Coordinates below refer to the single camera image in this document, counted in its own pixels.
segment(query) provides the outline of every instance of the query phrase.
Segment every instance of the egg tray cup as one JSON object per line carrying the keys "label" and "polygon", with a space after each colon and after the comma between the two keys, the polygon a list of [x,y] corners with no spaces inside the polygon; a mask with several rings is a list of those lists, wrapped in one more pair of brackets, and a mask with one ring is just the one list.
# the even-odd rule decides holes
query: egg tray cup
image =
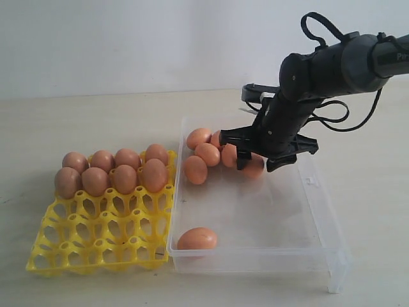
{"label": "egg tray cup", "polygon": [[63,272],[91,274],[99,268],[120,272],[136,265],[152,270],[166,263],[176,152],[169,150],[168,156],[169,180],[157,193],[147,191],[141,181],[127,195],[113,187],[99,197],[81,190],[64,200],[56,193],[41,221],[26,270],[51,277]]}

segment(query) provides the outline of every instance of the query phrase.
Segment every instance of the brown egg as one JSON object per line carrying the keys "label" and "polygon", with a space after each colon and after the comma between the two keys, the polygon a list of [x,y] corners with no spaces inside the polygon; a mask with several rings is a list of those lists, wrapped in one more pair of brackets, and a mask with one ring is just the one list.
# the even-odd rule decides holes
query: brown egg
{"label": "brown egg", "polygon": [[136,170],[126,164],[119,165],[114,171],[113,181],[115,189],[121,194],[130,194],[137,185]]}
{"label": "brown egg", "polygon": [[62,165],[64,168],[73,168],[80,174],[89,168],[86,156],[79,152],[68,152],[64,156]]}
{"label": "brown egg", "polygon": [[194,154],[202,158],[207,166],[216,166],[220,162],[219,149],[209,143],[198,144],[194,150]]}
{"label": "brown egg", "polygon": [[145,162],[150,159],[159,159],[165,165],[169,162],[169,157],[167,155],[167,150],[159,144],[152,144],[145,151]]}
{"label": "brown egg", "polygon": [[159,159],[150,159],[142,169],[143,186],[152,193],[164,188],[168,176],[165,164]]}
{"label": "brown egg", "polygon": [[103,195],[111,186],[108,174],[101,168],[89,168],[81,177],[84,190],[94,197]]}
{"label": "brown egg", "polygon": [[209,143],[212,138],[212,132],[207,128],[198,128],[193,130],[186,139],[186,145],[195,150],[196,146],[201,143]]}
{"label": "brown egg", "polygon": [[217,245],[216,233],[205,227],[185,232],[178,241],[178,249],[213,249]]}
{"label": "brown egg", "polygon": [[115,160],[112,153],[107,150],[99,150],[91,158],[91,167],[103,169],[106,173],[115,168]]}
{"label": "brown egg", "polygon": [[246,167],[242,170],[243,174],[249,178],[257,179],[264,171],[264,159],[262,156],[251,153],[251,160],[247,163]]}
{"label": "brown egg", "polygon": [[141,166],[141,158],[132,149],[122,148],[115,155],[115,165],[118,167],[124,164],[133,167],[137,171]]}
{"label": "brown egg", "polygon": [[220,150],[222,149],[222,145],[220,145],[220,142],[219,142],[219,135],[220,135],[220,130],[213,133],[212,138],[210,139],[210,144],[212,144],[214,147]]}
{"label": "brown egg", "polygon": [[237,149],[235,145],[227,144],[223,148],[222,162],[228,168],[237,167]]}
{"label": "brown egg", "polygon": [[207,165],[205,161],[196,156],[191,155],[183,163],[183,172],[187,179],[193,184],[203,184],[207,179]]}
{"label": "brown egg", "polygon": [[73,168],[61,168],[54,177],[54,186],[61,198],[69,200],[82,189],[81,175]]}

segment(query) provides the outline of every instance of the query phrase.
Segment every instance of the yellow egg tray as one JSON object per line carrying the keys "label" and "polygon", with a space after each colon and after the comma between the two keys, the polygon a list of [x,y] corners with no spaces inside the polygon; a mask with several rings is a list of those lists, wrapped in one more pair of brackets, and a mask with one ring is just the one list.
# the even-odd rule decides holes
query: yellow egg tray
{"label": "yellow egg tray", "polygon": [[114,188],[100,197],[78,191],[64,200],[56,194],[42,219],[26,270],[57,276],[91,274],[101,267],[115,272],[136,265],[156,269],[166,263],[176,174],[176,153],[170,150],[168,155],[169,181],[158,193],[150,193],[142,183],[128,195]]}

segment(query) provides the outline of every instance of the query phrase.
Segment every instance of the robotic arm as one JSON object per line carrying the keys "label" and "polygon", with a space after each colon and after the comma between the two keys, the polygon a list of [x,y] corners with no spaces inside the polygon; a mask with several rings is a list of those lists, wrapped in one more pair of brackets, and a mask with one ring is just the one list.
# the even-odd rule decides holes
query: robotic arm
{"label": "robotic arm", "polygon": [[[327,46],[323,38],[314,36],[307,28],[307,18],[322,23],[339,43]],[[258,113],[251,126],[220,132],[220,143],[237,147],[237,168],[243,169],[251,159],[251,152],[267,158],[271,172],[297,161],[297,154],[315,154],[315,139],[298,134],[307,123],[318,120],[331,130],[348,132],[361,128],[372,116],[383,86],[393,75],[409,73],[409,35],[401,38],[385,33],[360,35],[342,34],[324,16],[311,12],[301,20],[302,31],[320,45],[311,54],[292,53],[281,64],[279,87],[247,84],[242,100]],[[374,104],[365,120],[349,129],[338,129],[327,122],[339,123],[347,119],[348,106],[341,101],[325,99],[335,96],[377,91]],[[250,103],[260,103],[256,109]],[[346,114],[339,119],[319,117],[316,108],[341,104]]]}

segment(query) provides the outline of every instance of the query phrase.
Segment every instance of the egg tray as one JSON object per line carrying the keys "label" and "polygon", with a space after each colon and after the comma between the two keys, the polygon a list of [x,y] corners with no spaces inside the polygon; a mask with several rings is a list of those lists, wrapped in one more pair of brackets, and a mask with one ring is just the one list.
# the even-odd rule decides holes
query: egg tray
{"label": "egg tray", "polygon": [[[78,191],[71,200],[56,194],[33,244],[26,270],[43,276],[91,274],[103,267],[156,269],[168,261],[166,240],[173,206],[176,153],[168,151],[169,180],[157,193],[139,182],[128,195],[108,188],[100,197]],[[144,152],[141,153],[144,166]]]}

